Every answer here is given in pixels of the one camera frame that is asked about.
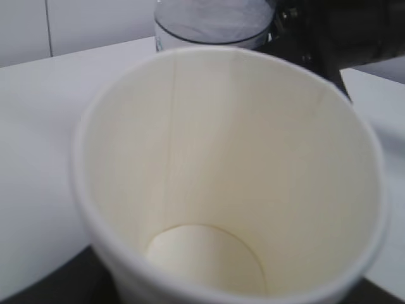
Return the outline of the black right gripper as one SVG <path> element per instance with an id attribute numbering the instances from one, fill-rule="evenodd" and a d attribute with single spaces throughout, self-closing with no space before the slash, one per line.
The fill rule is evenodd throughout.
<path id="1" fill-rule="evenodd" d="M 271 39 L 258 48 L 343 93 L 340 70 L 404 55 L 404 1 L 278 1 Z"/>

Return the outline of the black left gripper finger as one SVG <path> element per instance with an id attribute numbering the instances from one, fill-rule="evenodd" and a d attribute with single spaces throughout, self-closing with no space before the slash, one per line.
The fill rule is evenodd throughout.
<path id="1" fill-rule="evenodd" d="M 110 273 L 92 248 L 1 303 L 120 303 Z"/>

